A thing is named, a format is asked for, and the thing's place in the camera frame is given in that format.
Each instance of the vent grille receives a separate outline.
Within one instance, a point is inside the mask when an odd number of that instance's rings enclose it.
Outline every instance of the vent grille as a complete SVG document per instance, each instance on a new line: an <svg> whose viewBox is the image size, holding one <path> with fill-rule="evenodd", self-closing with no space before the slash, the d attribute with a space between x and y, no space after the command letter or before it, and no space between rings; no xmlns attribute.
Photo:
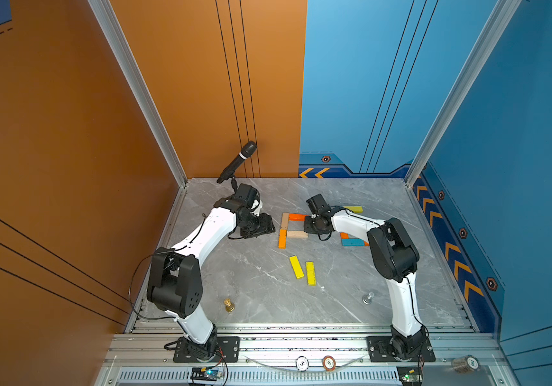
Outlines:
<svg viewBox="0 0 552 386"><path fill-rule="evenodd" d="M185 367L180 370L163 369L162 367L126 367L122 371L120 371L120 375L117 380L118 382L183 381L183 383L186 383L188 380L188 375L189 372Z"/></svg>
<svg viewBox="0 0 552 386"><path fill-rule="evenodd" d="M118 384L187 385L191 367L122 367ZM227 385L402 385L393 366L355 367L336 372L285 372L256 366L229 367Z"/></svg>

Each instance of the blue wall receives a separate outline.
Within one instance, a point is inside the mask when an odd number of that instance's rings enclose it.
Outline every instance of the blue wall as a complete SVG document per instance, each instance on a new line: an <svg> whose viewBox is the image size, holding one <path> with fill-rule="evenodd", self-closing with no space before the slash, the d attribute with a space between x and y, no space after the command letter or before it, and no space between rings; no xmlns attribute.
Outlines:
<svg viewBox="0 0 552 386"><path fill-rule="evenodd" d="M504 286L520 382L552 384L552 1L520 4L430 164Z"/></svg>
<svg viewBox="0 0 552 386"><path fill-rule="evenodd" d="M309 0L300 151L334 153L355 173L410 162L495 3Z"/></svg>

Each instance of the orange wall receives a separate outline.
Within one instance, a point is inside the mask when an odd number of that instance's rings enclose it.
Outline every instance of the orange wall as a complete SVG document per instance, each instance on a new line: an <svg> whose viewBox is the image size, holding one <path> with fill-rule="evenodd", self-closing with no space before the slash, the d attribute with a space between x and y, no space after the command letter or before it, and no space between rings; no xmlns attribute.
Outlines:
<svg viewBox="0 0 552 386"><path fill-rule="evenodd" d="M0 219L59 258L0 221L0 384L91 385L177 186L87 2L11 6Z"/></svg>
<svg viewBox="0 0 552 386"><path fill-rule="evenodd" d="M113 0L188 177L296 177L306 1Z"/></svg>

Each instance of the red poker chip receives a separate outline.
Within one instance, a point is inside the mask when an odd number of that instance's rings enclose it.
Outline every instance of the red poker chip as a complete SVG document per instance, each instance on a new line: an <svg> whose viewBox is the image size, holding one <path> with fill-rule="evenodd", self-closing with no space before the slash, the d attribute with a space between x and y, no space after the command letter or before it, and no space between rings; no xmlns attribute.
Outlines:
<svg viewBox="0 0 552 386"><path fill-rule="evenodd" d="M329 355L323 358L323 368L327 371L334 371L336 369L336 360Z"/></svg>

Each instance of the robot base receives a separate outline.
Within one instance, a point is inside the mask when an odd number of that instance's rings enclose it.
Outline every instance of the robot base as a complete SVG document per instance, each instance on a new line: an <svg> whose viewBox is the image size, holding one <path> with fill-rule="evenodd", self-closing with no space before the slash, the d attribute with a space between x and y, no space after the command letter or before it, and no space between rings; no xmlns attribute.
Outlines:
<svg viewBox="0 0 552 386"><path fill-rule="evenodd" d="M196 354L199 354L191 347L193 342L186 338L179 338L177 341L177 347L175 348L175 354L173 355L173 362L176 363L217 363L220 360L220 351L222 350L222 356L227 363L235 363L238 361L238 353L240 350L240 337L239 336L219 336L217 337L216 351L218 355L214 355L212 358L202 359L198 358Z"/></svg>
<svg viewBox="0 0 552 386"><path fill-rule="evenodd" d="M366 343L368 344L368 354L371 357L371 362L401 362L403 359L396 358L392 353L394 348L391 346L391 336L367 336ZM418 361L418 353L420 349L414 351L414 356L409 360L411 362ZM424 362L434 362L436 360L435 353L430 345L430 340L422 344L422 358Z"/></svg>

